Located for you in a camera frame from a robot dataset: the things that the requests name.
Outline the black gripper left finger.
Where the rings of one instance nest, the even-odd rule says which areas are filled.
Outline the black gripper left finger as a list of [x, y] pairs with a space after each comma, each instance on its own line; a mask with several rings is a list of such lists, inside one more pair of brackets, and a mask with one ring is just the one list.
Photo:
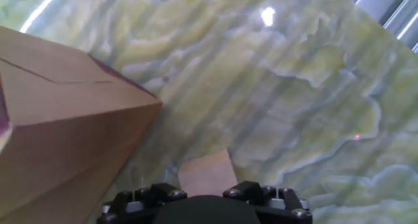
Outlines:
[[187, 193], [168, 183], [153, 184], [134, 191], [119, 192], [113, 200], [103, 203], [97, 224], [152, 223], [160, 208], [170, 202], [187, 198]]

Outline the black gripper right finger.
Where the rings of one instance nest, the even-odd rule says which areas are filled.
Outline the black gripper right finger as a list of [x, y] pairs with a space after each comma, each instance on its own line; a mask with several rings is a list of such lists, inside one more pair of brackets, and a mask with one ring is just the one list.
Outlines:
[[308, 202], [295, 190], [244, 181], [223, 192], [226, 199], [244, 203], [259, 223], [312, 224]]

